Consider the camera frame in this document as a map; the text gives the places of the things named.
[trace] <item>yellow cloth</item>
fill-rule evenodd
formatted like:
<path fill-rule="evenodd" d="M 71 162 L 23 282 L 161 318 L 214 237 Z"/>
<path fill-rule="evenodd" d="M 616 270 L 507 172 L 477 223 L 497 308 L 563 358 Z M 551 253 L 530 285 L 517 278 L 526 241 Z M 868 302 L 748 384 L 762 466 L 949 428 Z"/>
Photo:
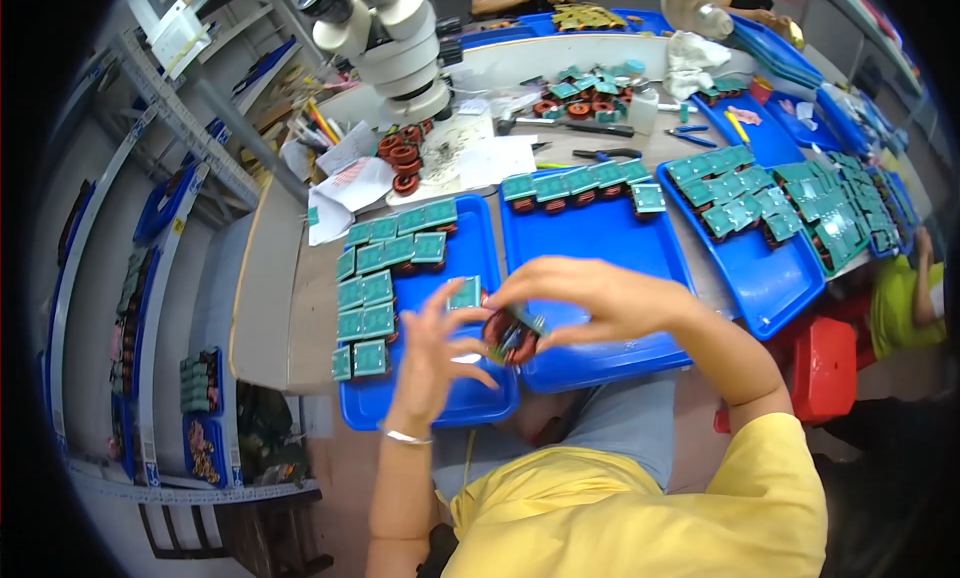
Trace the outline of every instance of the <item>yellow cloth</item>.
<path fill-rule="evenodd" d="M 943 262 L 931 265 L 927 286 L 933 288 L 943 279 Z M 943 318 L 922 328 L 913 324 L 916 285 L 917 271 L 910 268 L 906 255 L 884 261 L 870 301 L 870 339 L 877 360 L 890 356 L 896 349 L 929 347 L 947 340 L 947 324 Z"/>
<path fill-rule="evenodd" d="M 452 501 L 460 544 L 444 578 L 817 576 L 827 504 L 804 430 L 788 414 L 733 437 L 705 494 L 664 495 L 636 462 L 540 449 Z"/>

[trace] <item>plastic bottle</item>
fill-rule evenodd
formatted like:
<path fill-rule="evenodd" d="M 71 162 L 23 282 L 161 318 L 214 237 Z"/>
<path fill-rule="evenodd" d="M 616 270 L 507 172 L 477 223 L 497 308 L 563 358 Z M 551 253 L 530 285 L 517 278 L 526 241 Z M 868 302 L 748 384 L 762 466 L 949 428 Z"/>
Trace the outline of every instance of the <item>plastic bottle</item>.
<path fill-rule="evenodd" d="M 657 121 L 658 105 L 660 104 L 660 93 L 652 86 L 645 90 L 634 90 L 633 99 L 630 102 L 630 113 L 627 115 L 627 121 L 634 130 L 642 135 L 649 137 L 654 132 L 654 122 Z"/>

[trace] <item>silver bracelet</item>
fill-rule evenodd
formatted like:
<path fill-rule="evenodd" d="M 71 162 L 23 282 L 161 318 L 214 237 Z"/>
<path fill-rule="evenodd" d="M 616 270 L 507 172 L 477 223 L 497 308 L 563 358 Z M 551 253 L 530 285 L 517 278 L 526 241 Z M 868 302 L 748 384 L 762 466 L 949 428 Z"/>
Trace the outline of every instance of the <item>silver bracelet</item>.
<path fill-rule="evenodd" d="M 403 434 L 397 430 L 384 430 L 383 429 L 383 420 L 378 421 L 376 427 L 380 429 L 380 432 L 383 432 L 383 436 L 388 439 L 395 440 L 404 445 L 431 445 L 433 444 L 433 435 L 425 439 L 418 439 L 417 437 L 410 436 L 408 434 Z"/>

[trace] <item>pliers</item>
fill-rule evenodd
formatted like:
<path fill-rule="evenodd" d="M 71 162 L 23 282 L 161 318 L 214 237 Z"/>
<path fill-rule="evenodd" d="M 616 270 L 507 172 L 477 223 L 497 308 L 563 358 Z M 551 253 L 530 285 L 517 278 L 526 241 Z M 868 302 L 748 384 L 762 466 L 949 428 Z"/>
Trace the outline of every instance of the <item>pliers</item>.
<path fill-rule="evenodd" d="M 704 126 L 703 124 L 692 124 L 689 126 L 678 126 L 677 128 L 665 129 L 664 132 L 671 137 L 676 137 L 677 139 L 687 140 L 697 145 L 702 145 L 703 147 L 716 147 L 717 144 L 705 138 L 700 138 L 694 136 L 693 134 L 688 133 L 702 133 L 705 130 L 709 130 L 710 126 Z"/>
<path fill-rule="evenodd" d="M 597 162 L 609 162 L 611 158 L 630 158 L 639 160 L 643 153 L 637 149 L 603 149 L 600 151 L 585 151 L 584 149 L 575 149 L 573 156 L 585 160 L 596 160 Z"/>

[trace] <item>gray pants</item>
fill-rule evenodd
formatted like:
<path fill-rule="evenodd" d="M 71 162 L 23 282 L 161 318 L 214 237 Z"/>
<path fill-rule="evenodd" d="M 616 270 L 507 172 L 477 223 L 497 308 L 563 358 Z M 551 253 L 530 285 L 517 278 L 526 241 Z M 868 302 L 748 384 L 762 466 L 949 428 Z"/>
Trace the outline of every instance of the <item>gray pants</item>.
<path fill-rule="evenodd" d="M 673 468 L 673 394 L 678 369 L 605 384 L 560 444 L 629 457 L 666 490 Z M 467 448 L 476 430 L 467 476 Z M 534 448 L 489 424 L 434 432 L 433 480 L 450 503 L 461 489 Z"/>

